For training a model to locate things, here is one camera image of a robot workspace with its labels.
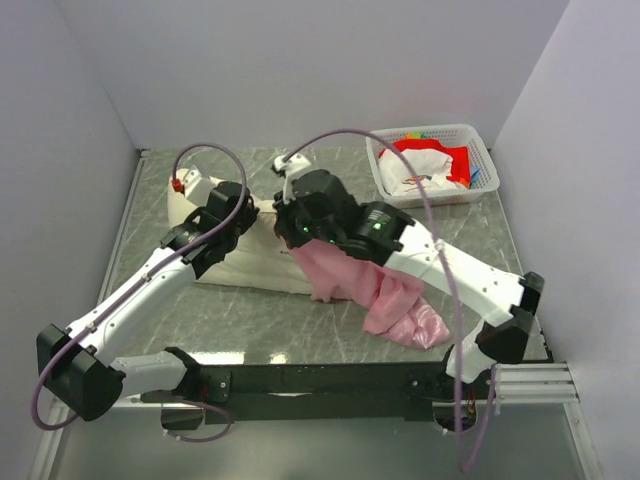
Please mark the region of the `pink pillowcase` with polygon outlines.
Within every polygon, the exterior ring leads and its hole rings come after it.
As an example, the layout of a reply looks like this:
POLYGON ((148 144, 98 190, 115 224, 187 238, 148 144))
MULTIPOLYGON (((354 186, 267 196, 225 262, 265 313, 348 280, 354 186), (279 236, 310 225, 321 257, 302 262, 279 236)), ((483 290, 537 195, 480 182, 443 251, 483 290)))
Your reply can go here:
POLYGON ((350 300, 367 310, 362 326, 367 333, 423 350, 450 338, 442 317, 423 298, 422 281, 319 240, 290 254, 310 282, 314 300, 350 300))

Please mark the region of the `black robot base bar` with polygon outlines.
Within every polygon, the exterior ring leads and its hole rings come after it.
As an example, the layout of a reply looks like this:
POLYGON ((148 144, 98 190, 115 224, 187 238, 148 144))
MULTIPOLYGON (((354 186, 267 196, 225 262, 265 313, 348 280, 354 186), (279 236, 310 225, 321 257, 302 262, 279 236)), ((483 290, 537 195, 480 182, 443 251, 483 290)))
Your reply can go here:
POLYGON ((402 418, 431 421, 454 401, 446 361, 202 365, 188 387, 152 390, 145 403, 177 399, 219 407, 235 421, 402 418))

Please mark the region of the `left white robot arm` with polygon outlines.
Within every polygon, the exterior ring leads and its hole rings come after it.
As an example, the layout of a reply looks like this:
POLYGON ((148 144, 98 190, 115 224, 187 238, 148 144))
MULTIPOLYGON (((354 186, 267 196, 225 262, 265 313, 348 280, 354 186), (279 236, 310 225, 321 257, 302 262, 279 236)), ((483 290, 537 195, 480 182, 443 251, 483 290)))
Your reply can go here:
POLYGON ((129 395, 165 391, 186 402, 201 393, 200 364, 177 347, 148 356, 118 354, 137 327, 222 262, 256 221, 259 210, 246 186, 223 181, 201 191, 202 205, 172 227, 111 296, 67 327, 50 324, 38 334, 37 387, 83 420, 99 418, 129 395))

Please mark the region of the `cream pillow with bear print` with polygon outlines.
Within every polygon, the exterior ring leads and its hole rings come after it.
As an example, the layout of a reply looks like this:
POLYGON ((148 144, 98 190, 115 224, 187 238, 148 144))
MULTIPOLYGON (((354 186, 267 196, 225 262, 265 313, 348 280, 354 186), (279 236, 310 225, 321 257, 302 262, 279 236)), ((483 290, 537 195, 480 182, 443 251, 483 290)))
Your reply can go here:
MULTIPOLYGON (((177 176, 182 176, 184 171, 190 169, 179 169, 177 176)), ((209 178, 215 186, 222 182, 217 177, 209 178)), ((275 234, 276 212, 272 203, 257 196, 252 198, 259 208, 257 220, 240 237, 236 248, 222 262, 210 267, 198 282, 289 294, 311 294, 311 283, 290 256, 284 242, 275 234)), ((168 188, 167 210, 171 227, 182 223, 196 207, 168 188)))

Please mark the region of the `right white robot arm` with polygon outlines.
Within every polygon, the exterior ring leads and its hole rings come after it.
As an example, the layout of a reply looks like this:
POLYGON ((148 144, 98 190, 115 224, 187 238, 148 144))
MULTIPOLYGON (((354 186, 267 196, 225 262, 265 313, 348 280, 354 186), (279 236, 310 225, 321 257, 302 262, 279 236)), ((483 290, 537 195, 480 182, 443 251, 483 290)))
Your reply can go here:
POLYGON ((496 364, 522 362, 543 278, 486 264, 438 239, 419 220, 383 201, 358 203, 324 169, 277 170, 276 231, 288 246, 317 245, 339 256, 406 274, 451 295, 480 320, 446 355, 444 395, 460 399, 496 364))

